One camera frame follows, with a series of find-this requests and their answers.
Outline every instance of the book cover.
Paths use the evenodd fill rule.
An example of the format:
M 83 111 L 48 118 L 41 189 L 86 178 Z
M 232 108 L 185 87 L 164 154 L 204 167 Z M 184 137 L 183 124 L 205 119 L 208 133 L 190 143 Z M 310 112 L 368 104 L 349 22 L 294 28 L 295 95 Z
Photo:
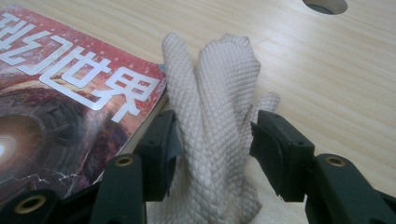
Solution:
M 93 184 L 165 86 L 156 63 L 28 9 L 0 11 L 0 206 Z

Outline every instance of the book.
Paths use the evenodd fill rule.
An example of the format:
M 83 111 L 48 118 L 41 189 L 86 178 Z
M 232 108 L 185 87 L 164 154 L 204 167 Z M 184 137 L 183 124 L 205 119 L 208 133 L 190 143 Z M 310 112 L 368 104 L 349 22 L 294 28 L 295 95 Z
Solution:
M 132 152 L 165 87 L 159 64 L 26 8 L 1 10 L 0 206 L 98 181 L 107 161 Z

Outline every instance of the screw hole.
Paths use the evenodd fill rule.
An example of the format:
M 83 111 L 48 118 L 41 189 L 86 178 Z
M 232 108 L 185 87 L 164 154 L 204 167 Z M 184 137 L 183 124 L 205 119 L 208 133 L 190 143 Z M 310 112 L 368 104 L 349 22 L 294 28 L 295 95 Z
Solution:
M 335 158 L 335 157 L 327 157 L 325 160 L 326 160 L 327 163 L 329 163 L 329 164 L 331 164 L 333 166 L 342 167 L 342 166 L 346 165 L 346 163 L 344 161 L 342 161 L 342 160 L 340 160 L 338 158 Z
M 15 207 L 15 213 L 17 214 L 28 214 L 36 209 L 40 208 L 45 202 L 46 197 L 43 195 L 34 195 L 31 196 L 20 203 Z
M 134 159 L 129 158 L 129 157 L 122 157 L 122 158 L 119 158 L 118 160 L 116 160 L 116 165 L 126 166 L 129 164 L 132 164 L 132 162 L 134 162 Z

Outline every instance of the light wood surface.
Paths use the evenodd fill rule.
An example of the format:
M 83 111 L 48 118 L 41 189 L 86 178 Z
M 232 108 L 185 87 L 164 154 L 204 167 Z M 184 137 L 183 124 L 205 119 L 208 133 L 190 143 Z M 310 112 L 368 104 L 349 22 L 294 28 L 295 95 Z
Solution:
M 316 145 L 353 161 L 370 183 L 396 196 L 396 1 L 346 0 L 325 15 L 302 0 L 1 1 L 44 16 L 155 63 L 173 32 L 196 61 L 224 34 L 248 36 L 262 70 L 255 100 L 281 95 L 277 113 Z M 257 162 L 247 175 L 263 208 L 253 223 L 307 223 L 304 205 L 280 201 Z

